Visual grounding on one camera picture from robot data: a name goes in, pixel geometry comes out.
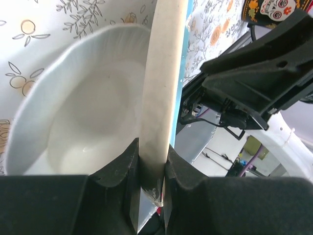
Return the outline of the cream and blue plate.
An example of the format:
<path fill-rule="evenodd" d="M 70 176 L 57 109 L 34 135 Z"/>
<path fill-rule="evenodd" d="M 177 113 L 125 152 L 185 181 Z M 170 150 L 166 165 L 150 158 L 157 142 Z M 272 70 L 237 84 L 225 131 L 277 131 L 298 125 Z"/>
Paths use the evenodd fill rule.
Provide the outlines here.
<path fill-rule="evenodd" d="M 140 184 L 148 199 L 163 205 L 165 164 L 172 136 L 179 73 L 190 0 L 156 3 L 148 47 L 139 133 Z"/>

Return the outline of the white deep paper plate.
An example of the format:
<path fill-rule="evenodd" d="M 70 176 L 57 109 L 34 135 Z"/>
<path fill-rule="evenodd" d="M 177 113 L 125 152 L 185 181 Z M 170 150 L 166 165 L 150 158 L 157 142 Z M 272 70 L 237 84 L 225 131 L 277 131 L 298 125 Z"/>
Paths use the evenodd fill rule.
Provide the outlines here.
<path fill-rule="evenodd" d="M 15 115 L 6 175 L 93 174 L 138 136 L 150 31 L 106 26 L 70 46 Z"/>

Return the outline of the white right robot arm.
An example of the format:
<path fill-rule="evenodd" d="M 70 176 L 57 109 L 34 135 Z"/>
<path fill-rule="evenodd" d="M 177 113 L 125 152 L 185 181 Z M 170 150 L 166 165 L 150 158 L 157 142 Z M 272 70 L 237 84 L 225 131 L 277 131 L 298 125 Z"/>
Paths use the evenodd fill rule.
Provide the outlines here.
<path fill-rule="evenodd" d="M 199 122 L 204 105 L 220 115 L 218 127 L 255 137 L 290 176 L 313 178 L 313 155 L 281 111 L 313 92 L 313 19 L 296 10 L 260 39 L 206 61 L 182 90 L 178 122 Z"/>

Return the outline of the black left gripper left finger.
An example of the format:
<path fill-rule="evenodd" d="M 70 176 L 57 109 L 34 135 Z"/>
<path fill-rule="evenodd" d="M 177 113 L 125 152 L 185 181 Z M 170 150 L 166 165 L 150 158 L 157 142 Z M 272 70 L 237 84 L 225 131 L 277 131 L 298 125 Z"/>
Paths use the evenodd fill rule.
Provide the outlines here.
<path fill-rule="evenodd" d="M 139 140 L 92 175 L 2 176 L 3 235 L 135 235 Z"/>

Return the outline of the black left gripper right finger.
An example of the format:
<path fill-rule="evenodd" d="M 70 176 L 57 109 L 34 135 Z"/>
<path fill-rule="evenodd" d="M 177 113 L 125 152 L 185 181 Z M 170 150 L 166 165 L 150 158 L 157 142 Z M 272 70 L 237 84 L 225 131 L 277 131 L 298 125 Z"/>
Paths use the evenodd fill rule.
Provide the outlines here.
<path fill-rule="evenodd" d="M 208 177 L 169 149 L 168 235 L 310 235 L 313 186 L 294 177 Z"/>

